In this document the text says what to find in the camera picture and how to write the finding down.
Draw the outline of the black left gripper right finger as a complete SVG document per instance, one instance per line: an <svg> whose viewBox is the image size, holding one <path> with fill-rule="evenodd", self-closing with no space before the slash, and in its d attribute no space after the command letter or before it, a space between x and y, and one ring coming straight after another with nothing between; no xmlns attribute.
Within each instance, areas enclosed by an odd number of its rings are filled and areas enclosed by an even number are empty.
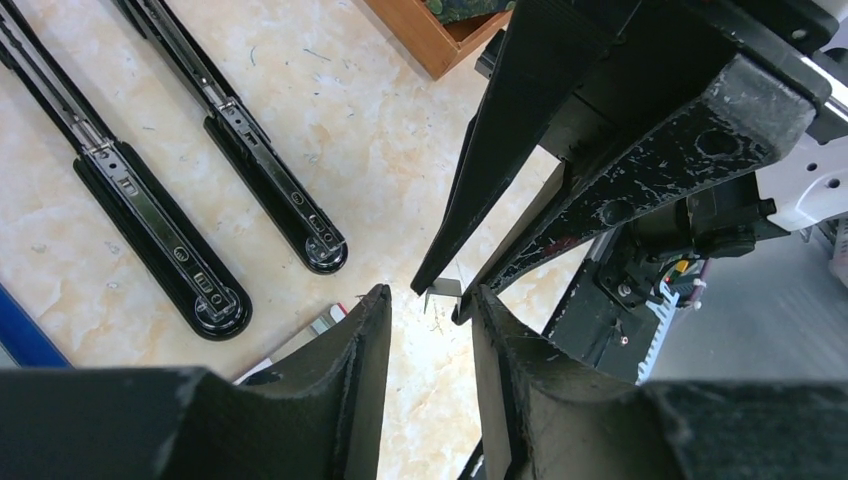
<svg viewBox="0 0 848 480"><path fill-rule="evenodd" d="M487 287L471 293L489 479L843 479L847 386L659 381L572 358Z"/></svg>

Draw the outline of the blue stapler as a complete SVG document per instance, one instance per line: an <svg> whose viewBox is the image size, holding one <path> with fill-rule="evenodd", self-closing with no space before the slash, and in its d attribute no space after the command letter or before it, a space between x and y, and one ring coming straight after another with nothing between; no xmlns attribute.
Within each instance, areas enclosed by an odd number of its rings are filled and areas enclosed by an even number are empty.
<svg viewBox="0 0 848 480"><path fill-rule="evenodd" d="M21 367L72 366L4 286L1 286L1 346Z"/></svg>

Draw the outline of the dark rolled fabric lower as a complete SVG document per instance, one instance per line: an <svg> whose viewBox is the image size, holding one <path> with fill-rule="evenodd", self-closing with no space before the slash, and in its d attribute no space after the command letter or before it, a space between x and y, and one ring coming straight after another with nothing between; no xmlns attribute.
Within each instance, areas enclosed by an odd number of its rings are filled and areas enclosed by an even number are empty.
<svg viewBox="0 0 848 480"><path fill-rule="evenodd" d="M443 25L511 11L515 0L424 0L424 6Z"/></svg>

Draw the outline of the small metal staple strip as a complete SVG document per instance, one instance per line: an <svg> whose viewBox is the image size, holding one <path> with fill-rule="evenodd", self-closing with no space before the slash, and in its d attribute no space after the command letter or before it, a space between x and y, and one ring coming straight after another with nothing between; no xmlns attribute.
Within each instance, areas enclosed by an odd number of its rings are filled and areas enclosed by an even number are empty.
<svg viewBox="0 0 848 480"><path fill-rule="evenodd" d="M455 306L461 306L461 298L463 290L461 282L458 279L451 278L436 278L433 283L425 289L424 292L424 308L423 312L427 313L430 298L433 296L449 297L455 300Z"/></svg>

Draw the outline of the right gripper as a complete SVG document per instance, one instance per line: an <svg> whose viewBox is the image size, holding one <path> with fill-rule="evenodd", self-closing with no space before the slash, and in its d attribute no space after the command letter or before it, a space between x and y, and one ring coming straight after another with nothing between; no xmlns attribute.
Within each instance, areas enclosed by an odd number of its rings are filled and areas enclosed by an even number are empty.
<svg viewBox="0 0 848 480"><path fill-rule="evenodd" d="M847 80L838 27L820 1L519 2L484 52L489 83L412 290L436 280L538 145L562 175L476 274L494 291L778 162L819 111L804 58Z"/></svg>

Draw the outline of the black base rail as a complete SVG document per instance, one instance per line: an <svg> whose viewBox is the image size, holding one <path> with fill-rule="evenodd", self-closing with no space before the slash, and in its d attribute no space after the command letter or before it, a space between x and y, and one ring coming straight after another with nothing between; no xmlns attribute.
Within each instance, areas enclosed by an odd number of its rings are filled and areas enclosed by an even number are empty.
<svg viewBox="0 0 848 480"><path fill-rule="evenodd" d="M632 232L597 238L543 329L569 356L626 382L648 380L675 319L701 306L708 259L658 259Z"/></svg>

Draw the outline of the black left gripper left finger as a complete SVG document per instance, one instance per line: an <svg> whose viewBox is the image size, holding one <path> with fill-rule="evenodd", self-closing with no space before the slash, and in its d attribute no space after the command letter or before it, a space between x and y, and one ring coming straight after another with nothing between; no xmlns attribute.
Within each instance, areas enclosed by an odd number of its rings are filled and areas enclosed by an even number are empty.
<svg viewBox="0 0 848 480"><path fill-rule="evenodd" d="M372 479L392 295L234 384L203 367L1 374L5 479Z"/></svg>

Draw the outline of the orange wooden compartment tray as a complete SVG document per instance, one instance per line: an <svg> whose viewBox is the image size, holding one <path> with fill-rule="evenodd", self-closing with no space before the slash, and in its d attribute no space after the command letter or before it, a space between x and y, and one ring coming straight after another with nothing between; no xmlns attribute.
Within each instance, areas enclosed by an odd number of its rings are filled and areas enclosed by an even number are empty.
<svg viewBox="0 0 848 480"><path fill-rule="evenodd" d="M365 0L432 80L439 80L509 22L510 11L441 24L424 1Z"/></svg>

